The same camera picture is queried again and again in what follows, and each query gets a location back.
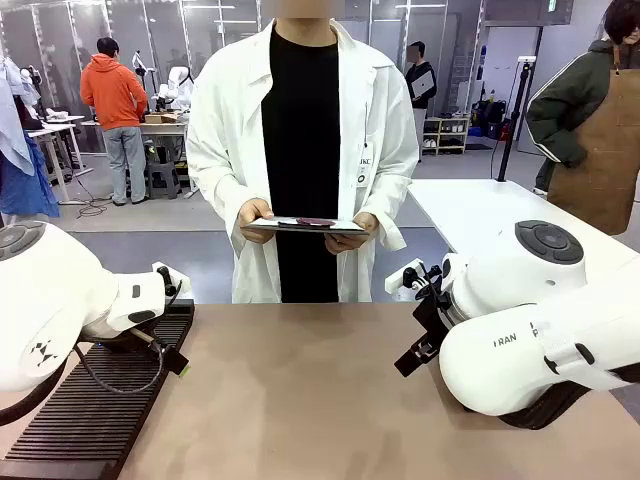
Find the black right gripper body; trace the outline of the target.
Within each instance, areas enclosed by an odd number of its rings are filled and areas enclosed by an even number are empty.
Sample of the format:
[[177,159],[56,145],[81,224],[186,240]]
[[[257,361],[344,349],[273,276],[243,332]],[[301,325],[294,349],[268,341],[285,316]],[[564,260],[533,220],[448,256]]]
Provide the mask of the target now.
[[432,294],[425,295],[413,311],[414,319],[424,329],[418,342],[421,345],[440,346],[449,332],[442,320],[438,300]]

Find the person's left hand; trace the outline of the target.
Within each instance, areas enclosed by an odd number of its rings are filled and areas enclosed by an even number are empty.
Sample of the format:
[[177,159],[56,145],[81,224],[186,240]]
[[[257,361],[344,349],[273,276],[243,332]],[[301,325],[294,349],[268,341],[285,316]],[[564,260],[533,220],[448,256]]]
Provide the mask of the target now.
[[339,235],[325,234],[325,247],[333,255],[342,252],[358,250],[377,231],[379,221],[377,217],[368,212],[361,212],[353,218],[353,222],[366,231],[363,235]]

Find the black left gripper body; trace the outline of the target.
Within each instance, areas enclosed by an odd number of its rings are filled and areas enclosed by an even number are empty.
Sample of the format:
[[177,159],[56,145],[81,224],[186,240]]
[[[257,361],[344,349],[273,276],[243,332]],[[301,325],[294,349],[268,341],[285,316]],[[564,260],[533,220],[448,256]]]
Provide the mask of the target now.
[[121,332],[114,338],[103,338],[84,332],[83,341],[101,345],[112,352],[160,352],[160,344],[156,338],[137,328]]

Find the person's right hand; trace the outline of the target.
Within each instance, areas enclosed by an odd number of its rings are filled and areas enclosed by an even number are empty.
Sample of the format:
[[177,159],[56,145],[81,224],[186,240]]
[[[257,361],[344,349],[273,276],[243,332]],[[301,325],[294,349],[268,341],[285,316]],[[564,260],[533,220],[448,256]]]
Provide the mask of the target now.
[[270,220],[273,216],[273,211],[265,200],[253,198],[245,202],[238,213],[238,224],[244,238],[260,245],[269,242],[274,235],[273,231],[255,230],[249,228],[249,225],[257,219],[263,218]]

